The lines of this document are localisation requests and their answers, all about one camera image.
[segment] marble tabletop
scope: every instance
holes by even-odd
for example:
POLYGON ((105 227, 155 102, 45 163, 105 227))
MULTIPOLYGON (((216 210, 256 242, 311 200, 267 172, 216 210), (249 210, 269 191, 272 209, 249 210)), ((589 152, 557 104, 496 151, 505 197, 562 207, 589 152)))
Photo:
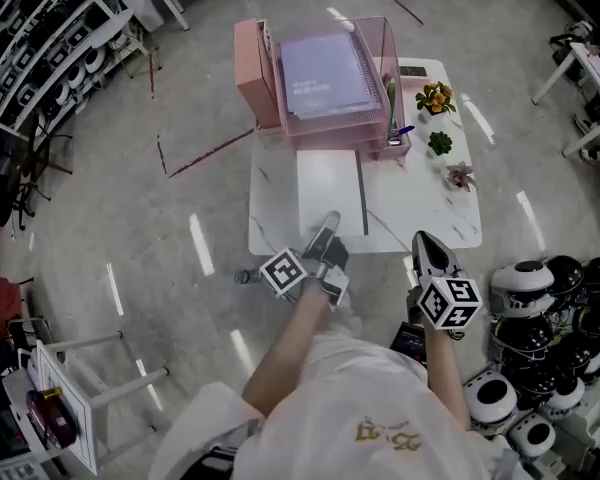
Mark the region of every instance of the marble tabletop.
MULTIPOLYGON (((400 58, 401 65, 424 66, 432 82, 449 82, 441 62, 400 58)), ((411 150, 402 159, 362 163, 368 235, 343 237, 349 253, 410 252, 416 231, 428 231, 451 249, 477 247, 482 242, 478 195, 452 189, 445 181, 446 166, 471 156, 459 113, 424 119, 415 94, 423 83, 402 82, 405 123, 411 150), (435 156, 427 146, 431 132, 451 137, 447 155, 435 156)), ((249 205, 249 250, 269 256, 285 247, 302 250, 312 229, 299 228, 296 154, 276 133, 254 135, 249 205)))

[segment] spiral notebook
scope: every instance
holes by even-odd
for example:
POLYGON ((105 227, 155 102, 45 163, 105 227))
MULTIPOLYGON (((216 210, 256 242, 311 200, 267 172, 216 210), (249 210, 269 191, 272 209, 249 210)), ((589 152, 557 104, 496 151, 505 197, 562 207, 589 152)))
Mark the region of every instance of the spiral notebook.
POLYGON ((378 108, 351 33, 280 45, 287 109, 300 119, 378 108))

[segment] tile floor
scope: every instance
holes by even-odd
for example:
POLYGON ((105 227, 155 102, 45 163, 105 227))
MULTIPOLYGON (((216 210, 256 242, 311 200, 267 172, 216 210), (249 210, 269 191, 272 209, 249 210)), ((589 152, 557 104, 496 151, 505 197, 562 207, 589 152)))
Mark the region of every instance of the tile floor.
MULTIPOLYGON (((325 20, 330 7, 349 17, 385 15, 400 55, 445 64, 456 94, 471 103, 459 111, 479 186, 483 243, 459 257, 483 287, 506 262, 600 254, 600 168, 560 154, 578 137, 570 119, 581 108, 577 91, 560 80, 540 106, 529 99, 555 68, 547 39, 563 31, 567 15, 551 0, 401 1, 423 26, 391 0, 183 0, 191 30, 169 17, 155 34, 164 64, 155 97, 147 76, 129 80, 119 72, 67 125, 75 137, 57 160, 74 174, 47 171, 43 191, 53 200, 34 201, 37 215, 15 240, 2 230, 0 272, 35 276, 28 297, 58 337, 124 331, 124 346, 89 352, 106 382, 136 376, 136 360, 147 370, 169 366, 172 376, 156 385, 162 410, 148 391, 138 394, 118 411, 125 424, 109 426, 114 441, 150 422, 168 428, 204 383, 240 388, 247 372, 236 344, 244 340, 257 362, 288 310, 264 287, 233 282, 236 268, 258 264, 247 249, 253 136, 174 178, 165 175, 157 149, 159 139, 173 173, 251 128, 233 83, 235 21, 265 17, 275 30, 325 20), (476 109, 488 125, 476 120, 476 109), (213 275, 204 275, 196 255, 192 215, 213 275)), ((349 274, 362 336, 388 344, 405 309, 401 255, 355 256, 349 274)), ((465 376, 484 365, 487 327, 485 315, 458 345, 465 376)), ((157 436, 146 441, 102 477, 146 478, 157 443, 157 436)))

